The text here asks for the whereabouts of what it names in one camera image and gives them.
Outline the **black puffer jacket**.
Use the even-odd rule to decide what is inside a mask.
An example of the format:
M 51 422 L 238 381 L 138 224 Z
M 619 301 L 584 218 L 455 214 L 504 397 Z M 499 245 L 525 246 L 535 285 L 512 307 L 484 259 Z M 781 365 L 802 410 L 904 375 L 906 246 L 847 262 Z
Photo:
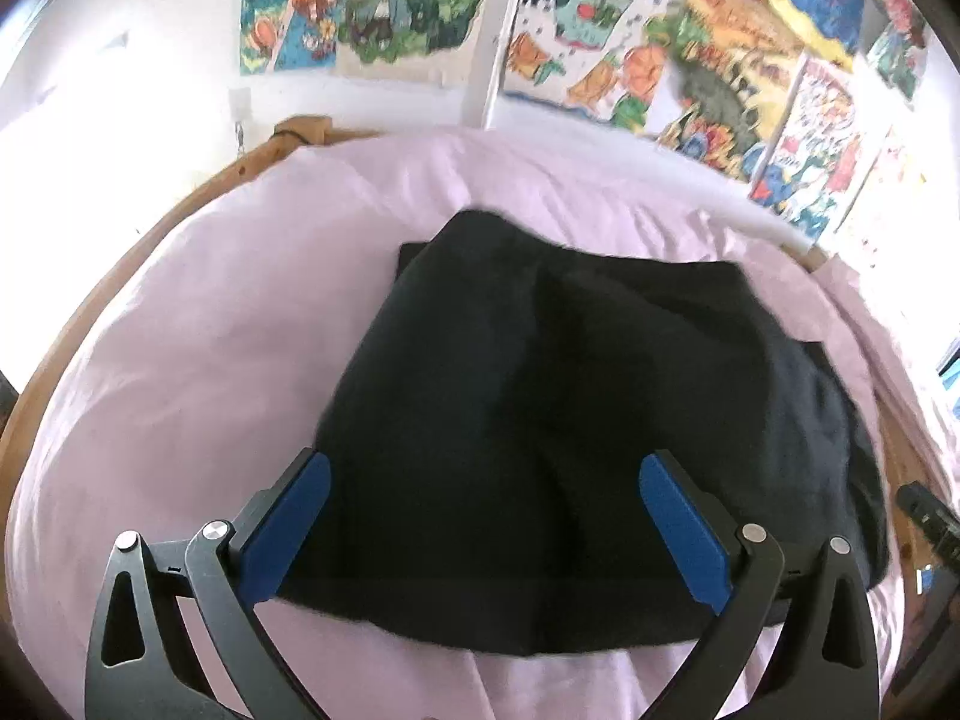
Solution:
M 867 585 L 889 565 L 854 401 L 738 266 L 585 254 L 486 211 L 400 247 L 316 444 L 331 495 L 281 596 L 444 647 L 700 637 L 640 498 L 654 450 L 782 543 L 843 536 Z

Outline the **2024 dragon drawing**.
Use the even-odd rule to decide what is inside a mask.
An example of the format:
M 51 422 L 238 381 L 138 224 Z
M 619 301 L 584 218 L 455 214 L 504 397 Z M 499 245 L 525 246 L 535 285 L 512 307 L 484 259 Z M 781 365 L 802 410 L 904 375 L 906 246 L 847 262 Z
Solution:
M 811 59 L 750 199 L 817 242 L 848 215 L 890 130 L 889 90 L 872 68 Z

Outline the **black hill flower drawing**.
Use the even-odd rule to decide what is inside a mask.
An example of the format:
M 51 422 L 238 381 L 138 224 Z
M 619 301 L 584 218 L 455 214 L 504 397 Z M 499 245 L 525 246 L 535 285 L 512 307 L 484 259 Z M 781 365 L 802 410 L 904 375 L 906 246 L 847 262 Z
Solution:
M 680 114 L 658 144 L 740 182 L 786 114 L 805 49 L 754 0 L 685 0 L 667 20 Z

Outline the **fruit juice drawing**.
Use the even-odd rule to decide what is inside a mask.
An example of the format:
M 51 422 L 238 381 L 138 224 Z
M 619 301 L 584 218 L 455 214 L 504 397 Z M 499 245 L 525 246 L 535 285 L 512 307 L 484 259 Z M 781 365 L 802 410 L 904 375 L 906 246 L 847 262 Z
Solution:
M 647 129 L 683 0 L 519 0 L 501 91 L 623 128 Z

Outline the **anime character drawing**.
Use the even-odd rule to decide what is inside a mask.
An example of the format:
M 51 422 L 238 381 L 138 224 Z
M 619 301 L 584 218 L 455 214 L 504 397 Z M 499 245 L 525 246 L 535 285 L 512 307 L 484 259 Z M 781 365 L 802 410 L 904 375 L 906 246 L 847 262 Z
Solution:
M 335 73 L 465 85 L 484 9 L 485 0 L 345 0 Z

